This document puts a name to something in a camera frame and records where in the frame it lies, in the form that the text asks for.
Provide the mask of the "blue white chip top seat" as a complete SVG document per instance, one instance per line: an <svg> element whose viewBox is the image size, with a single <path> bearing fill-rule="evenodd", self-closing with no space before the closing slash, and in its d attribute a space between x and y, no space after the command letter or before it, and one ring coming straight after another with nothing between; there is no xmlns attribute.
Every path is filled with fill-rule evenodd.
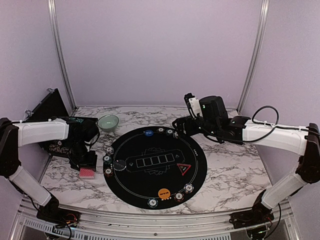
<svg viewBox="0 0 320 240"><path fill-rule="evenodd" d="M178 134L177 132L174 132L174 133L173 133L173 137L176 138L176 139L178 139L178 138L179 138L179 134Z"/></svg>

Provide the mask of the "blue white chip seat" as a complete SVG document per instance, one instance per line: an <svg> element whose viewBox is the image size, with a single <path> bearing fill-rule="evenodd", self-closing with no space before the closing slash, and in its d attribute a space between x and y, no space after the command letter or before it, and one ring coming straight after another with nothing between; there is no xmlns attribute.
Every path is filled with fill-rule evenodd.
<svg viewBox="0 0 320 240"><path fill-rule="evenodd" d="M186 194L190 194L194 191L195 187L191 184L191 183L187 183L184 185L183 187L183 191L186 193Z"/></svg>
<svg viewBox="0 0 320 240"><path fill-rule="evenodd" d="M177 132L174 132L174 133L173 133L173 137L176 138L176 139L178 139L178 138L179 138L179 134L178 134Z"/></svg>
<svg viewBox="0 0 320 240"><path fill-rule="evenodd" d="M114 149L111 146L107 147L105 151L108 155L112 155L114 153Z"/></svg>

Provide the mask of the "red playing card deck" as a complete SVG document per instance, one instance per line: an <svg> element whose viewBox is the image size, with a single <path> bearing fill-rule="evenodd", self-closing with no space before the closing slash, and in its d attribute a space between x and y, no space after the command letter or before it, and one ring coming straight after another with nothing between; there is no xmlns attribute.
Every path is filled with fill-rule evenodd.
<svg viewBox="0 0 320 240"><path fill-rule="evenodd" d="M95 178L95 171L91 168L81 167L79 171L79 178L82 180L92 180Z"/></svg>

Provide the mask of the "green chip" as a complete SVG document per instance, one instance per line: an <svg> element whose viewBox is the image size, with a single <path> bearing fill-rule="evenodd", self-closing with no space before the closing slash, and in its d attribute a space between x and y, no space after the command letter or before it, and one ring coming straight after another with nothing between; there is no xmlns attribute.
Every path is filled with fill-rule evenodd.
<svg viewBox="0 0 320 240"><path fill-rule="evenodd" d="M174 133L174 131L172 129L167 129L165 131L165 133L166 133L166 135L170 136L170 135L172 135Z"/></svg>
<svg viewBox="0 0 320 240"><path fill-rule="evenodd" d="M109 155L105 155L102 160L105 165L110 165L112 163L112 158Z"/></svg>

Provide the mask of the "red chip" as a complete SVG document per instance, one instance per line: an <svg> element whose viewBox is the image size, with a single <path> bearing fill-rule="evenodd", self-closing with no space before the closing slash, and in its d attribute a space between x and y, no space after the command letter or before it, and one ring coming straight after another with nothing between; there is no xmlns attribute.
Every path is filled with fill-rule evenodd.
<svg viewBox="0 0 320 240"><path fill-rule="evenodd" d="M165 130L164 130L164 128L159 127L159 128L157 129L157 132L160 133L160 134L163 134L163 133L165 132Z"/></svg>
<svg viewBox="0 0 320 240"><path fill-rule="evenodd" d="M174 195L174 200L178 203L182 202L184 200L184 194L181 193L181 192L177 192L175 195Z"/></svg>
<svg viewBox="0 0 320 240"><path fill-rule="evenodd" d="M107 177L107 178L113 176L113 174L114 174L114 173L113 173L113 170L112 170L111 168L106 168L106 169L104 170L104 176Z"/></svg>

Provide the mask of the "blue small blind button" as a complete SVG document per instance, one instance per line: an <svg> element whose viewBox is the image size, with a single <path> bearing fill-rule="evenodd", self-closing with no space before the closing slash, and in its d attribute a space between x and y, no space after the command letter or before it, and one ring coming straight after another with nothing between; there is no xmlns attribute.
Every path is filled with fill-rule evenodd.
<svg viewBox="0 0 320 240"><path fill-rule="evenodd" d="M144 135L147 136L147 137L151 137L154 135L154 132L151 130L151 129L147 129L145 130L144 132Z"/></svg>

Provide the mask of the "red black triangle all-in marker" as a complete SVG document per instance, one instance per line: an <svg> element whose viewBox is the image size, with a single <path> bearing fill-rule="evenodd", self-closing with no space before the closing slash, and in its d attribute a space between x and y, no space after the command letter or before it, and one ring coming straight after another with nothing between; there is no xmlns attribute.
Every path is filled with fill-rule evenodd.
<svg viewBox="0 0 320 240"><path fill-rule="evenodd" d="M190 164L178 163L177 167L179 168L181 175L184 176L188 170L191 168Z"/></svg>

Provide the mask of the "blue white chip bottom seat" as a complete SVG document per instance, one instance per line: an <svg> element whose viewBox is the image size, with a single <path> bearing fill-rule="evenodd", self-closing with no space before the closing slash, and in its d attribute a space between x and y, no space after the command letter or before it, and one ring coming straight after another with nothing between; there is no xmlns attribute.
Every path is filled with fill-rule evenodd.
<svg viewBox="0 0 320 240"><path fill-rule="evenodd" d="M186 194L190 194L194 191L195 187L191 184L191 183L187 183L184 185L183 187L183 191L186 193Z"/></svg>

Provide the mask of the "orange big blind button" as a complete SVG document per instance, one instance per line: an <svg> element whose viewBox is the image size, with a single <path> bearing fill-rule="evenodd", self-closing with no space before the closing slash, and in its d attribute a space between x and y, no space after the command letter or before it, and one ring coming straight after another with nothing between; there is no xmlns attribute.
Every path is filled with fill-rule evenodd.
<svg viewBox="0 0 320 240"><path fill-rule="evenodd" d="M158 191L158 197L164 201L164 200L168 200L170 199L171 197L171 192L169 189L167 188L161 188L159 191Z"/></svg>

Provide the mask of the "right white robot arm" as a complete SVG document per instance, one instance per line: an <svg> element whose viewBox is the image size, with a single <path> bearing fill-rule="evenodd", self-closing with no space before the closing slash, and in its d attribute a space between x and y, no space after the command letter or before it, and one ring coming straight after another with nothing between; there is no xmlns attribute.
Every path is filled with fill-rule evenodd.
<svg viewBox="0 0 320 240"><path fill-rule="evenodd" d="M279 202L305 185L320 180L320 133L315 124L287 126L254 121L244 116L226 119L186 116L174 120L172 126L180 135L203 134L220 144L253 144L283 150L299 157L295 171L259 194L247 214L247 219L252 224L260 223Z"/></svg>

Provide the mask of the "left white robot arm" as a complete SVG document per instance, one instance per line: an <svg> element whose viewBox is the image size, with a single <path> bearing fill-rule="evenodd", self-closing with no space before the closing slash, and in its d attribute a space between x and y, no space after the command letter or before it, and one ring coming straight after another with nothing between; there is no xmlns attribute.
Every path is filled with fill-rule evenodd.
<svg viewBox="0 0 320 240"><path fill-rule="evenodd" d="M69 117L57 117L46 121L10 121L1 118L0 175L44 208L43 213L51 222L58 223L64 216L62 209L58 208L59 201L24 169L19 160L19 148L61 141L72 169L94 171L98 156L91 146L99 136L99 129L91 120L78 122Z"/></svg>

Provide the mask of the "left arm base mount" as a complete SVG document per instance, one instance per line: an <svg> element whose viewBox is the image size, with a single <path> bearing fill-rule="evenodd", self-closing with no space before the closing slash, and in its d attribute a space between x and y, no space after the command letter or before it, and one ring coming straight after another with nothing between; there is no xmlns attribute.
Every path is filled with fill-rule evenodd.
<svg viewBox="0 0 320 240"><path fill-rule="evenodd" d="M44 220L57 225L57 228L62 227L76 227L79 223L81 214L78 211L58 208L53 212L44 212L39 210L36 217L40 220Z"/></svg>

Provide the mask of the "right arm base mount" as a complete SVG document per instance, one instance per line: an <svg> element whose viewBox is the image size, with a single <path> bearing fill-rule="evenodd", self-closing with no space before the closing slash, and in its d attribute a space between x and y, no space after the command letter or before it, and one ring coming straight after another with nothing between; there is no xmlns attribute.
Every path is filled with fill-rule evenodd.
<svg viewBox="0 0 320 240"><path fill-rule="evenodd" d="M272 222L274 219L275 217L271 211L264 213L261 210L250 209L232 213L229 222L234 229L240 229Z"/></svg>

